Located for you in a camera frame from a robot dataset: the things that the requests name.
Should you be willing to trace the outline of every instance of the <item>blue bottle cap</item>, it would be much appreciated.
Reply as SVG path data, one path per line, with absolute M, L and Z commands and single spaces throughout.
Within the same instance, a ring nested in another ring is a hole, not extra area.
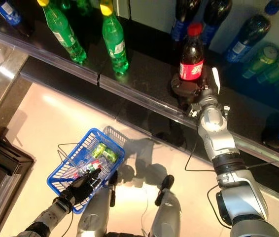
M 279 0 L 271 0 L 264 8 L 265 13 L 274 15 L 279 11 Z

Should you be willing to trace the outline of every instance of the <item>robotic arm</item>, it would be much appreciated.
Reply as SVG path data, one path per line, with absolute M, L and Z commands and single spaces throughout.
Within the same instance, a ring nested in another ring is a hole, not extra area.
M 199 114 L 198 133 L 221 188 L 216 194 L 220 216 L 232 226 L 231 237 L 279 237 L 278 231 L 267 223 L 266 202 L 227 130 L 227 120 L 217 101 L 219 89 L 214 81 L 217 80 L 209 73 L 203 79 L 198 104 L 193 105 L 193 110 L 194 114 Z
M 96 169 L 76 179 L 17 237 L 48 237 L 57 224 L 72 211 L 73 206 L 84 201 L 92 193 L 99 183 L 97 177 L 100 172 L 100 169 Z

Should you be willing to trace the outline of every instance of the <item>yellow bottle cap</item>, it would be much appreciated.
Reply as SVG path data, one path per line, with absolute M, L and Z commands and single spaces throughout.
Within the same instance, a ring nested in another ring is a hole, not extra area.
M 37 0 L 40 6 L 47 6 L 50 3 L 50 0 Z
M 109 16 L 113 13 L 112 0 L 101 0 L 100 9 L 104 16 Z

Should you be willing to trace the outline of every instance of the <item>white floor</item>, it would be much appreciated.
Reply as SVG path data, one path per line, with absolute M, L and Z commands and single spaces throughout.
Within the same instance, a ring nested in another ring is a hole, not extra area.
M 94 109 L 33 84 L 9 124 L 8 139 L 14 146 L 35 158 L 36 163 L 0 237 L 17 236 L 52 203 L 56 195 L 47 186 L 46 178 L 60 163 L 57 145 L 78 142 L 90 128 L 103 130 L 108 125 L 132 141 L 132 145 L 126 148 L 129 156 L 127 164 L 134 167 L 136 158 L 147 163 L 159 163 L 167 169 L 168 174 L 175 177 L 172 191 L 177 195 L 182 208 L 182 237 L 229 236 L 230 231 L 220 226 L 206 197 L 207 191 L 216 185 L 213 172 L 184 171 L 187 154 L 163 144 L 155 144 L 142 133 Z M 211 166 L 193 158 L 188 168 L 211 169 Z M 141 183 L 141 180 L 134 179 L 117 187 L 116 206 L 110 210 L 108 231 L 142 235 L 141 216 L 148 203 L 148 209 L 143 215 L 143 228 L 149 232 L 157 211 L 154 200 L 158 190 L 156 186 Z M 216 206 L 215 193 L 212 192 L 210 196 Z M 279 230 L 279 199 L 266 192 L 263 194 L 269 206 L 269 222 Z M 67 229 L 70 218 L 68 215 L 50 236 L 60 237 Z M 74 216 L 66 237 L 76 235 L 79 218 L 80 215 Z

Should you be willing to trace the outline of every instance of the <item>wire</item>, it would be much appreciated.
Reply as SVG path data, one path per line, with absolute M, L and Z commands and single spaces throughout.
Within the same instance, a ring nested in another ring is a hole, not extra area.
M 211 170 L 211 169 L 187 169 L 187 166 L 188 166 L 188 164 L 191 160 L 191 157 L 194 154 L 195 148 L 197 147 L 197 141 L 198 140 L 195 140 L 193 150 L 191 152 L 191 155 L 189 156 L 189 159 L 188 159 L 187 163 L 185 164 L 184 170 L 185 171 L 192 171 L 192 172 L 215 172 L 215 170 Z
M 64 237 L 64 235 L 66 235 L 67 231 L 69 231 L 73 219 L 74 219 L 74 212 L 71 211 L 71 221 L 70 221 L 70 225 L 69 225 L 69 227 L 67 228 L 67 230 L 65 231 L 65 233 L 64 233 L 61 237 Z
M 277 161 L 271 161 L 271 162 L 267 162 L 267 163 L 263 163 L 263 164 L 254 164 L 254 165 L 251 165 L 251 166 L 247 166 L 247 169 L 261 167 L 261 166 L 265 166 L 265 165 L 268 165 L 268 164 L 273 164 L 273 163 L 276 163 L 276 162 Z
M 148 193 L 147 193 L 147 188 L 145 188 L 145 192 L 146 192 L 146 197 L 147 197 L 147 203 L 146 203 L 146 208 L 145 208 L 145 211 L 143 212 L 143 214 L 141 215 L 141 218 L 140 218 L 140 223 L 141 223 L 141 231 L 143 232 L 143 235 L 145 237 L 148 236 L 147 232 L 145 231 L 144 229 L 144 225 L 143 225 L 143 217 L 148 209 Z
M 210 206 L 212 207 L 212 209 L 213 209 L 213 211 L 214 211 L 214 214 L 215 214 L 215 216 L 216 216 L 218 222 L 219 222 L 223 227 L 228 228 L 228 229 L 231 229 L 229 226 L 224 225 L 224 224 L 220 221 L 220 219 L 218 218 L 218 215 L 216 214 L 215 208 L 214 208 L 212 202 L 210 201 L 209 193 L 210 193 L 210 191 L 212 191 L 213 189 L 215 189 L 215 188 L 217 188 L 217 187 L 218 187 L 218 184 L 215 185 L 215 186 L 214 186 L 213 188 L 211 188 L 210 190 L 208 190 L 208 193 L 207 193 L 208 200 L 209 200 Z

